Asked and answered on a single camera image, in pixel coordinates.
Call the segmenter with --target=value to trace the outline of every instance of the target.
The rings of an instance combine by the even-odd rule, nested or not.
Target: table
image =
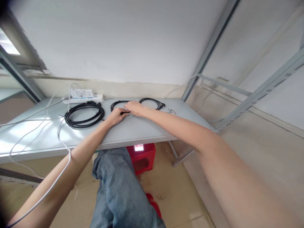
[[[0,103],[7,101],[22,92],[22,89],[0,89]]]
[[[52,103],[59,101],[59,98],[53,99]],[[113,102],[119,99],[106,99],[102,102],[102,107],[105,110],[105,118],[110,114],[110,106]],[[139,98],[122,98],[120,100],[137,100]],[[158,99],[160,102],[166,104],[166,107],[162,108],[161,111],[168,112],[168,109],[173,109],[176,115],[189,119],[196,122],[206,128],[213,129],[199,114],[197,114],[192,108],[190,108],[181,99]],[[44,99],[31,109],[27,110],[12,122],[22,120],[25,117],[31,115],[37,110],[45,107],[49,99]],[[116,107],[123,107],[124,103],[118,104]],[[155,102],[147,100],[143,102],[143,105],[151,108],[156,108]],[[60,122],[63,119],[67,111],[67,104],[63,102],[54,105],[49,108],[49,114],[46,121],[35,131],[23,138],[23,140],[15,146],[13,150],[13,158],[16,161],[30,160],[36,158],[52,157],[59,155],[66,155],[68,151],[57,139],[57,129]],[[36,121],[26,121],[11,126],[4,126],[0,128],[0,163],[10,162],[9,151],[12,146],[27,132],[37,127],[42,119],[46,116],[46,110],[34,115],[29,119],[38,119]],[[84,109],[77,111],[71,118],[75,120],[87,119],[95,114],[94,109]],[[69,147],[74,148],[79,142],[89,135],[98,124],[84,129],[73,129],[65,124],[60,132],[60,139]],[[40,132],[41,128],[44,127],[41,134],[24,150],[24,147],[32,141]],[[118,148],[124,146],[131,146],[138,143],[156,143],[169,140],[175,140],[176,138],[166,132],[164,129],[159,127],[154,122],[145,119],[143,117],[137,117],[129,115],[123,119],[119,124],[113,126],[111,130],[105,135],[101,144],[98,147],[100,149]]]

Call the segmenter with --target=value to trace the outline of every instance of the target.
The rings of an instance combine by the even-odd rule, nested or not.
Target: glass panel
[[[0,28],[0,45],[8,54],[20,55],[19,51],[15,48],[12,42],[9,40],[4,31]]]

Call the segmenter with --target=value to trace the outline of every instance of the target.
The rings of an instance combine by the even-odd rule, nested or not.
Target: white power strip
[[[95,94],[93,98],[71,98],[70,99],[70,104],[74,103],[84,103],[87,101],[95,101],[96,103],[98,102],[104,102],[104,96],[103,94]],[[69,100],[64,100],[63,103],[68,104]]]

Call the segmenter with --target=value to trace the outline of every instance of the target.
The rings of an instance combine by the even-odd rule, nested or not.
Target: forearm
[[[298,227],[299,221],[224,140],[192,121],[149,108],[142,116],[194,147],[232,227]]]
[[[111,127],[110,124],[103,122],[85,138],[79,145],[71,151],[71,161],[66,170],[62,173],[52,190],[46,195],[43,201],[23,220],[14,227],[49,227],[61,205],[69,195],[76,180],[92,158],[98,145],[101,143],[104,135]],[[11,219],[10,224],[25,214],[54,183],[56,178],[62,172],[68,163],[69,155],[67,155],[42,181],[42,183],[34,190],[25,204]]]
[[[211,130],[179,116],[147,107],[141,112],[141,116],[152,120],[174,137],[202,153],[214,150],[223,143],[221,137]]]

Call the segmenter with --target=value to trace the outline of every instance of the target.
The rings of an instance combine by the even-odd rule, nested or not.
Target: leg
[[[106,193],[102,187],[101,181],[99,182],[99,189],[97,191],[96,205],[93,213],[90,228],[108,228],[113,226],[113,213],[110,211]]]
[[[101,150],[93,176],[104,189],[113,227],[165,227],[135,176],[126,148]]]

